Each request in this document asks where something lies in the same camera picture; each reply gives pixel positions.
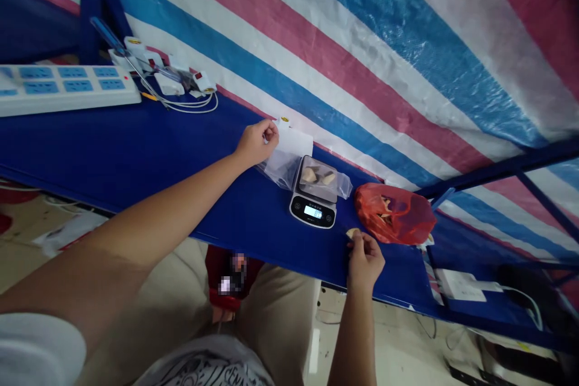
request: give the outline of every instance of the striped tarp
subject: striped tarp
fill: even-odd
[[[80,0],[49,1],[79,12]],[[121,1],[147,45],[391,185],[415,190],[579,130],[574,0]],[[529,174],[576,223],[578,165]],[[517,179],[440,210],[526,257],[579,259]],[[579,306],[576,285],[565,292]]]

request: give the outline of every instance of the hand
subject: hand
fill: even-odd
[[[277,126],[269,119],[245,128],[234,155],[238,156],[246,169],[269,158],[279,143]]]
[[[384,257],[378,242],[370,235],[356,229],[348,247],[350,265],[348,273],[348,291],[361,291],[372,296],[374,284],[384,269]]]

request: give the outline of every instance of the digital kitchen scale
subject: digital kitchen scale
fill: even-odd
[[[315,174],[315,180],[306,182],[302,179],[304,170],[310,168]],[[323,179],[335,174],[334,179],[325,185]],[[300,168],[294,179],[289,212],[305,224],[321,229],[330,229],[336,221],[336,193],[335,183],[338,172],[310,156],[303,156]]]

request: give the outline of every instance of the blue stripe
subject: blue stripe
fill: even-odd
[[[324,103],[313,93],[173,3],[167,0],[121,0],[121,2],[128,14],[180,39],[281,103],[303,114],[321,128],[402,174],[417,186],[426,186],[440,181],[410,158],[390,145],[382,143],[360,125]]]
[[[338,0],[482,131],[521,147],[548,144],[424,0]]]
[[[526,242],[535,248],[546,250],[559,260],[579,261],[579,254],[565,249],[544,236],[538,235],[524,225],[521,225],[492,208],[487,203],[467,192],[453,194],[449,201],[461,207],[481,222],[494,226],[513,238]]]
[[[548,169],[562,181],[579,191],[579,159],[549,166]]]

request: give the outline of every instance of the plastic bag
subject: plastic bag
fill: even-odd
[[[397,187],[364,184],[356,190],[354,204],[360,221],[383,243],[422,244],[436,224],[426,198]]]
[[[302,158],[300,156],[274,150],[270,158],[256,165],[255,168],[275,182],[278,187],[291,191],[293,189],[296,173],[300,169],[301,161]],[[320,179],[320,182],[316,183],[316,188],[330,194],[338,195],[344,199],[350,197],[350,194],[352,193],[352,183],[350,182],[350,177],[348,175],[338,172],[333,167],[327,166],[310,156],[304,157],[304,167],[317,167],[320,176],[329,176],[330,174],[335,175],[328,184],[323,183]],[[305,184],[305,182],[300,180],[300,188],[307,192],[308,186]]]

